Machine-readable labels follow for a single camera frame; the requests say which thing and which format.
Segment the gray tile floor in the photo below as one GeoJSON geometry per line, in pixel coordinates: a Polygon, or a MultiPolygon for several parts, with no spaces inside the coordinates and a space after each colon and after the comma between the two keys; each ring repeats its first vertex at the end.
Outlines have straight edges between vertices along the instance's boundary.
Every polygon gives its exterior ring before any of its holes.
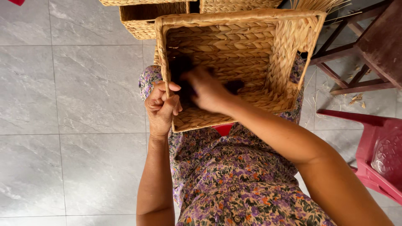
{"type": "MultiPolygon", "coordinates": [[[[342,13],[375,2],[355,0],[342,13]]],[[[118,8],[98,0],[1,1],[0,31],[0,226],[135,225],[149,137],[137,81],[153,62],[155,40],[133,38],[118,8]]],[[[333,47],[356,38],[345,31],[333,47]]],[[[329,63],[343,77],[361,64],[329,63]]],[[[402,118],[402,93],[365,92],[364,109],[348,105],[354,94],[329,95],[333,86],[308,68],[300,125],[353,162],[362,126],[315,111],[402,118]]],[[[402,225],[402,207],[370,193],[402,225]]]]}

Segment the straw fiber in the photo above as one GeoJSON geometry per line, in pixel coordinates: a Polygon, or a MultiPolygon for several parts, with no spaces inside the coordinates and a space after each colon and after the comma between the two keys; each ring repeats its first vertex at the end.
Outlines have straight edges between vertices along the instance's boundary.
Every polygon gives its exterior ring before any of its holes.
{"type": "MultiPolygon", "coordinates": [[[[213,67],[222,83],[241,79],[245,87],[238,90],[239,96],[252,105],[272,113],[292,110],[325,16],[321,11],[258,9],[158,17],[157,58],[163,80],[170,81],[169,61],[186,55],[196,65],[213,67]],[[307,51],[308,59],[299,84],[294,84],[289,76],[297,51],[307,51]]],[[[183,105],[172,129],[181,132],[234,121],[183,105]]]]}
{"type": "Polygon", "coordinates": [[[196,0],[99,0],[104,6],[128,6],[139,4],[158,4],[170,2],[185,2],[196,0]]]}
{"type": "Polygon", "coordinates": [[[155,18],[189,13],[189,2],[120,6],[120,21],[139,40],[155,39],[155,18]]]}
{"type": "Polygon", "coordinates": [[[200,13],[276,8],[282,0],[200,0],[200,13]]]}

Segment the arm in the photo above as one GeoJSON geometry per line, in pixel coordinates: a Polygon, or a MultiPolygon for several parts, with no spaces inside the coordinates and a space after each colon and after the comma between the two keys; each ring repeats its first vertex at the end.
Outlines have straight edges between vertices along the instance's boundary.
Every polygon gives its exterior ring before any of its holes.
{"type": "MultiPolygon", "coordinates": [[[[180,89],[169,84],[174,91],[180,89]]],[[[150,119],[150,139],[144,171],[137,195],[137,225],[174,225],[172,175],[170,174],[168,133],[172,113],[181,111],[178,96],[166,98],[165,83],[155,85],[145,100],[150,119]]]]}
{"type": "Polygon", "coordinates": [[[308,130],[233,96],[204,70],[185,75],[208,111],[238,120],[299,169],[311,198],[338,224],[393,225],[342,157],[308,130]]]}

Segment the wrist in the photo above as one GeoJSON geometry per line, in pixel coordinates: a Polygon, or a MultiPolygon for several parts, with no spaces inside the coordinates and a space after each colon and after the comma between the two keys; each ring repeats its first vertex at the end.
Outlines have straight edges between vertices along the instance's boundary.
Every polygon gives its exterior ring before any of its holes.
{"type": "Polygon", "coordinates": [[[246,102],[240,97],[233,96],[229,101],[225,101],[222,104],[222,110],[220,113],[234,118],[235,112],[239,110],[239,108],[244,104],[246,104],[246,102]]]}
{"type": "Polygon", "coordinates": [[[159,143],[159,142],[165,142],[168,140],[168,134],[154,134],[154,133],[150,133],[150,138],[149,138],[149,142],[153,142],[153,143],[159,143]]]}

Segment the button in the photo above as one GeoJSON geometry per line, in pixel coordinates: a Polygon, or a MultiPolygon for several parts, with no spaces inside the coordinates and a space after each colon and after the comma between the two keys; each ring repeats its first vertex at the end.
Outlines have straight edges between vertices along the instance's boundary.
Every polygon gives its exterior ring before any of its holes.
{"type": "Polygon", "coordinates": [[[239,215],[234,216],[233,220],[238,224],[241,221],[241,218],[239,215]]]}

